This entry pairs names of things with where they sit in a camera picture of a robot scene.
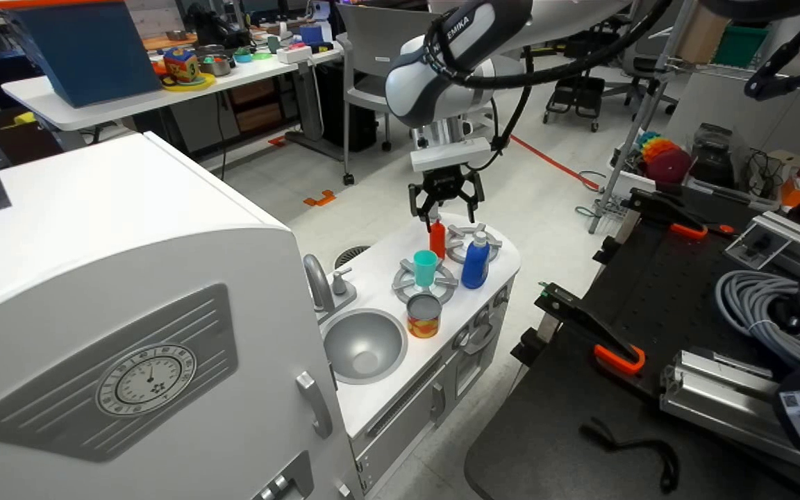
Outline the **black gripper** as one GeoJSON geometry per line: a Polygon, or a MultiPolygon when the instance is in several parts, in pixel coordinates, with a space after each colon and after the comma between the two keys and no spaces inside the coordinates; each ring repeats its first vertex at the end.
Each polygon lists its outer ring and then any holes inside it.
{"type": "Polygon", "coordinates": [[[474,224],[477,207],[483,203],[480,175],[466,167],[441,167],[441,171],[426,174],[419,185],[409,187],[412,215],[426,229],[434,225],[437,200],[453,200],[453,199],[465,203],[466,219],[474,224]]]}

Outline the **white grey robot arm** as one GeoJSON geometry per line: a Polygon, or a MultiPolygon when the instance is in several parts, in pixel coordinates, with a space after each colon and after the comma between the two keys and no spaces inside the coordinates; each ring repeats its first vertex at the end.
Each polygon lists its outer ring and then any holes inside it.
{"type": "MultiPolygon", "coordinates": [[[[606,22],[634,0],[462,0],[409,40],[387,76],[387,105],[409,129],[428,129],[477,108],[496,89],[519,89],[515,121],[540,83],[571,79],[606,65],[659,26],[671,0],[649,0],[646,11],[610,44],[560,67],[537,71],[531,44],[555,43],[606,22]]],[[[430,229],[434,211],[465,200],[466,217],[483,203],[480,174],[506,151],[515,121],[488,146],[488,158],[471,167],[441,158],[409,187],[412,215],[430,229]]]]}

